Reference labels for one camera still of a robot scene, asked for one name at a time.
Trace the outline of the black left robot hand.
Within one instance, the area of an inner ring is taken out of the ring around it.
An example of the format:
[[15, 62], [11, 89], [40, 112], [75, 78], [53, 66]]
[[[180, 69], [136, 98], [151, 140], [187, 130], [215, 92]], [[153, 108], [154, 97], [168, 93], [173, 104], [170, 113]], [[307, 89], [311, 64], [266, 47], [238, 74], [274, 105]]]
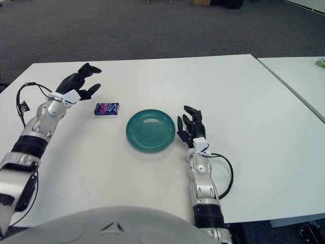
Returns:
[[76, 73], [66, 77], [58, 86], [54, 93], [49, 94], [50, 105], [59, 106], [66, 109], [71, 108], [78, 101], [90, 100], [92, 95], [101, 87], [95, 84], [88, 90], [81, 89], [87, 77], [93, 74], [101, 73], [101, 69], [91, 66], [89, 63], [84, 64]]

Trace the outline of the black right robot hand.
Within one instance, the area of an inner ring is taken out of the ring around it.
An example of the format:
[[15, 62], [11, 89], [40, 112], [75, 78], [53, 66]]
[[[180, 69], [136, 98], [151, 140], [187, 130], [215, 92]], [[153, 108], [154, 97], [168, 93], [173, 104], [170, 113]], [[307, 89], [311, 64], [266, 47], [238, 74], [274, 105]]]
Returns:
[[191, 119], [186, 114], [183, 114], [182, 117], [177, 117], [177, 135], [187, 144], [189, 149], [194, 149], [195, 155], [211, 156], [207, 151], [209, 143], [206, 139], [206, 130], [202, 123], [201, 111], [187, 105], [184, 105], [184, 110], [191, 116]]

